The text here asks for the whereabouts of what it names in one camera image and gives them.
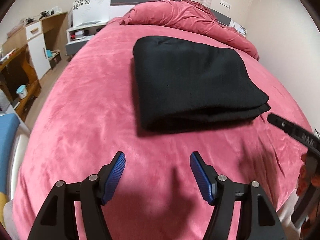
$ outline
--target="pink comforter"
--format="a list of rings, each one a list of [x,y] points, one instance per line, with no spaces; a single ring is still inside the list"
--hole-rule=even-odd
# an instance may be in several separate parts
[[[147,133],[139,126],[132,60],[137,39],[163,35],[229,46],[192,30],[120,25],[124,20],[113,20],[77,53],[36,121],[14,196],[21,240],[57,180],[82,181],[117,151],[126,154],[126,168],[113,199],[102,208],[114,240],[203,238],[213,208],[202,199],[191,172],[193,151],[233,181],[259,181],[279,208],[296,186],[306,149],[269,125],[268,113],[240,126],[180,134]],[[270,96],[271,111],[310,130],[280,82],[249,54],[236,51],[252,81]],[[85,239],[79,203],[76,216]],[[238,216],[236,205],[229,239],[235,238]]]

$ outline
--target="plastic bucket with blue lid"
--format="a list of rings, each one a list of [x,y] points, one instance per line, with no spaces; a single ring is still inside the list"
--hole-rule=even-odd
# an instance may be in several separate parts
[[[26,85],[21,85],[17,89],[17,95],[20,97],[20,99],[23,99],[27,96],[28,91],[27,91],[27,86]]]

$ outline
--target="blue and yellow fabric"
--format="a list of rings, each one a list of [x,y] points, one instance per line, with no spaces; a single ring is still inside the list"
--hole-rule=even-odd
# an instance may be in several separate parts
[[[7,173],[11,149],[19,127],[19,119],[15,114],[0,116],[0,221],[3,222],[3,207],[7,203]]]

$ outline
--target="wooden floor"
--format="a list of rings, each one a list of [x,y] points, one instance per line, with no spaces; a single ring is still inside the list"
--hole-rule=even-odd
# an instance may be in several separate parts
[[[62,74],[63,70],[68,65],[67,58],[62,58],[61,61],[54,67],[53,70],[48,71],[45,76],[40,80],[41,84],[41,92],[38,98],[34,101],[27,118],[25,120],[25,124],[27,127],[32,130],[38,115],[42,109],[42,106],[44,105],[44,102],[46,101],[53,85],[58,80],[60,75]]]

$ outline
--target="blue ridged pad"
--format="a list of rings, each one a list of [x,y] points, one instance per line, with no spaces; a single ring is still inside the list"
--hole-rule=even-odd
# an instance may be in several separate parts
[[[190,167],[193,175],[195,176],[203,199],[211,205],[214,201],[214,197],[212,195],[212,186],[194,153],[190,155]]]
[[[112,199],[113,194],[118,186],[119,180],[122,176],[125,167],[125,155],[121,153],[118,160],[110,172],[108,179],[105,183],[105,192],[101,199],[102,204],[105,205],[109,200]]]

